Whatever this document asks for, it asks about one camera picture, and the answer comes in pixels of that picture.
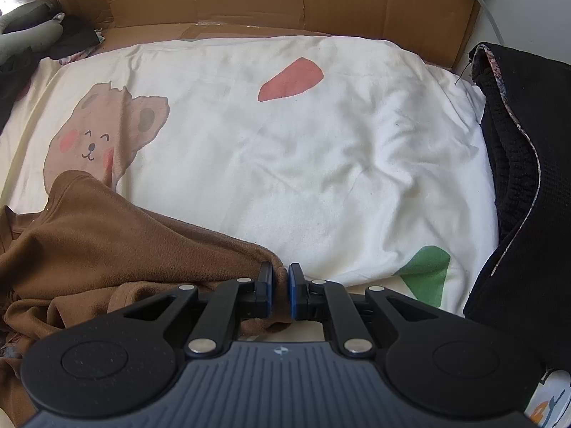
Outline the brown t-shirt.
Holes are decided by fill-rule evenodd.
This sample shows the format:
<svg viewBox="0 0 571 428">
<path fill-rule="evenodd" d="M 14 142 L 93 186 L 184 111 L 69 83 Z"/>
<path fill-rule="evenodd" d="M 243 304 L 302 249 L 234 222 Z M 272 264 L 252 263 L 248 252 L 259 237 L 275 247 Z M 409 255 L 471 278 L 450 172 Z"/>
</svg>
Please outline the brown t-shirt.
<svg viewBox="0 0 571 428">
<path fill-rule="evenodd" d="M 287 323 L 287 270 L 270 250 L 136 207 L 82 171 L 62 173 L 41 212 L 2 207 L 2 413 L 20 426 L 35 412 L 20 380 L 35 342 L 180 284 L 209 292 L 257 276 L 263 263 L 276 274 L 276 306 L 243 324 L 247 336 Z"/>
</svg>

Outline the white bear print bedsheet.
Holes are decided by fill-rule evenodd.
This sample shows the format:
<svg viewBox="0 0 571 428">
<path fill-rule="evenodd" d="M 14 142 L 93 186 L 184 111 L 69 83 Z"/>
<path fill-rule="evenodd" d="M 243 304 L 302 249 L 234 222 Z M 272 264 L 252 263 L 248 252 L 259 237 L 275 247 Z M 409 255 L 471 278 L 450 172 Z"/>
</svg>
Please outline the white bear print bedsheet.
<svg viewBox="0 0 571 428">
<path fill-rule="evenodd" d="M 1 201 L 82 170 L 312 279 L 460 313 L 497 245 L 473 84 L 386 41 L 213 39 L 42 60 L 1 134 Z"/>
</svg>

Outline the black storage bag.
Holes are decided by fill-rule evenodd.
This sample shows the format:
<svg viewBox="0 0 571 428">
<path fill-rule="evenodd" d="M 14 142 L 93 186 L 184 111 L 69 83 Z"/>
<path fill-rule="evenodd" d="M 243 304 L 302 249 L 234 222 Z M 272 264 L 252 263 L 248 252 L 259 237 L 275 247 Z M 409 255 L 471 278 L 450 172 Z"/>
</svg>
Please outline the black storage bag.
<svg viewBox="0 0 571 428">
<path fill-rule="evenodd" d="M 570 368 L 570 67 L 481 42 L 471 77 L 486 98 L 499 245 L 464 313 Z"/>
</svg>

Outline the brown cardboard sheet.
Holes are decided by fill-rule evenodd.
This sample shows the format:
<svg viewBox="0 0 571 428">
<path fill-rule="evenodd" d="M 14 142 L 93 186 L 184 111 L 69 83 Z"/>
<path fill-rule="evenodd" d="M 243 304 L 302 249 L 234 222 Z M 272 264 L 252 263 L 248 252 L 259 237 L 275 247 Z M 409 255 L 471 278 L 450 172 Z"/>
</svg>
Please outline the brown cardboard sheet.
<svg viewBox="0 0 571 428">
<path fill-rule="evenodd" d="M 452 68 L 476 0 L 50 0 L 102 30 L 107 50 L 177 39 L 337 35 L 384 39 Z"/>
</svg>

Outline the dark clothing pile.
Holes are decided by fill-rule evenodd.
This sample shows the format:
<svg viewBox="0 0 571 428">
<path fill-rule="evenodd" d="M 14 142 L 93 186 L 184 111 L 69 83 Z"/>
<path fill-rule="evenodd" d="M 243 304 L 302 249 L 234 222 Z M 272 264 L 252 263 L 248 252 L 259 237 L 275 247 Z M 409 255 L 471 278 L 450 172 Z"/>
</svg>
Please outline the dark clothing pile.
<svg viewBox="0 0 571 428">
<path fill-rule="evenodd" d="M 24 90 L 30 86 L 32 75 L 42 59 L 60 60 L 94 49 L 100 43 L 100 37 L 89 23 L 71 16 L 63 20 L 63 33 L 52 46 L 38 53 L 25 49 L 4 61 L 1 64 L 1 129 L 8 123 L 16 101 L 25 95 Z"/>
</svg>

